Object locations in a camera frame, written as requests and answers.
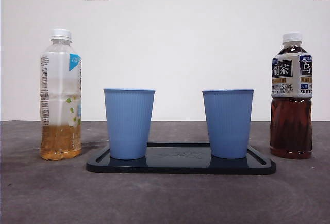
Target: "concrete surface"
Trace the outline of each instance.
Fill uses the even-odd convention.
[[[106,122],[82,125],[82,155],[44,161],[40,122],[1,123],[1,223],[330,223],[330,122],[313,123],[303,161],[272,156],[269,123],[252,122],[250,145],[277,166],[264,176],[91,173]],[[153,142],[207,140],[205,122],[152,123]]]

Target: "plastic bottle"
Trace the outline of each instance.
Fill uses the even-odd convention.
[[[59,160],[81,152],[81,58],[70,47],[70,31],[53,29],[51,41],[41,55],[40,155]]]
[[[301,44],[301,33],[284,34],[272,63],[270,149],[283,158],[310,158],[312,150],[312,64]]]

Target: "plastic tray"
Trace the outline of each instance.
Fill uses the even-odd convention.
[[[110,157],[109,147],[95,153],[86,169],[112,173],[254,174],[276,171],[275,162],[248,147],[245,158],[225,159],[211,155],[209,143],[148,143],[146,156],[121,160]]]

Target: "ribbed cup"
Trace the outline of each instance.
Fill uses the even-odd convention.
[[[253,92],[252,89],[203,91],[213,156],[246,157]]]
[[[155,90],[106,88],[104,94],[111,157],[144,157]]]

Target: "white bottle cap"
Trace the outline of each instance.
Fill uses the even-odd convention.
[[[283,42],[302,42],[303,35],[300,32],[290,32],[283,35]]]
[[[72,42],[71,31],[67,29],[53,29],[51,40],[53,39],[63,39]]]

